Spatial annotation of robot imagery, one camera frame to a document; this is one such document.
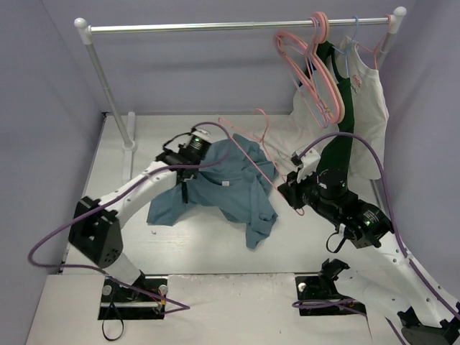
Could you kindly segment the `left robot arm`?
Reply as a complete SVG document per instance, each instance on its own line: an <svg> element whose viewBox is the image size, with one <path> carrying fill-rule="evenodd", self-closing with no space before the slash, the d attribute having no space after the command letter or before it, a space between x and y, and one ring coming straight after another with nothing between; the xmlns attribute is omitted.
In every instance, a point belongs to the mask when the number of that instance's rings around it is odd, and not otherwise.
<svg viewBox="0 0 460 345"><path fill-rule="evenodd" d="M77 203L69 242L97 268L119 280L118 294L129 302L141 298L144 273L124 253L121 230L142 207L160 194L194 178L211 140L203 129L193 128L177 152L164 148L149 167L114 192Z"/></svg>

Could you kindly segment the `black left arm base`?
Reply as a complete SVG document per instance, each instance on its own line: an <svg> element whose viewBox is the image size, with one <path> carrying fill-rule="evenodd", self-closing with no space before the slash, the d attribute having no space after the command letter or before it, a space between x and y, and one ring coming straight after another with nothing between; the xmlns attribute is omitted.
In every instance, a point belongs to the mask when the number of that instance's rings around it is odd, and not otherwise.
<svg viewBox="0 0 460 345"><path fill-rule="evenodd" d="M163 320L165 304L159 298L138 293L106 278L101 291L98 320Z"/></svg>

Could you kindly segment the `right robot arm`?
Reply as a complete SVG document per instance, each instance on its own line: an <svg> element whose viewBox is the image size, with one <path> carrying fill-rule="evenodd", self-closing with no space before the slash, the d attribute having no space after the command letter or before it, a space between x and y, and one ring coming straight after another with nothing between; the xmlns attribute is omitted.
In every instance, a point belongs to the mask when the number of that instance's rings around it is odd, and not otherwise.
<svg viewBox="0 0 460 345"><path fill-rule="evenodd" d="M396 291L365 278L340 259L327 259L313 285L314 297L342 295L383 315L400 328L400 340L409 344L454 344L459 340L459 301L423 269L397 237L391 220L377 206L348 189L340 170L312 173L298 181L296 172L278 191L294 209L312 208L333 224L340 245L350 242L358 253L382 270Z"/></svg>

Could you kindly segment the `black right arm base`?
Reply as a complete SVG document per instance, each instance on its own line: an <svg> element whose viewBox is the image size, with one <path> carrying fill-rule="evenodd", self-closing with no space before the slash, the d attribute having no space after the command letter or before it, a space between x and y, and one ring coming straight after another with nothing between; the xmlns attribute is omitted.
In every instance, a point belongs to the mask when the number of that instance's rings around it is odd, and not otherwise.
<svg viewBox="0 0 460 345"><path fill-rule="evenodd" d="M292 307L300 316L367 316L358 300L340 294L332 283L323 284L317 275L295 276L297 300Z"/></svg>

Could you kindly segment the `blue t shirt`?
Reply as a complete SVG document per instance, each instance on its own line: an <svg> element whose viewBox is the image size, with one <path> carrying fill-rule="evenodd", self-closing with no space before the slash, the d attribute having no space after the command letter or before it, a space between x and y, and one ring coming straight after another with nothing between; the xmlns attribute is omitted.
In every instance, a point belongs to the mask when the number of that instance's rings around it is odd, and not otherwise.
<svg viewBox="0 0 460 345"><path fill-rule="evenodd" d="M277 213L269 200L271 182L277 171L259 144L234 134L231 139L214 142L204 164L218 165L201 169L186 182L188 199L183 200L179 185L154 198L147 214L149 225L172 226L195 206L217 207L233 223L246 225L246 246L255 249L270 236Z"/></svg>

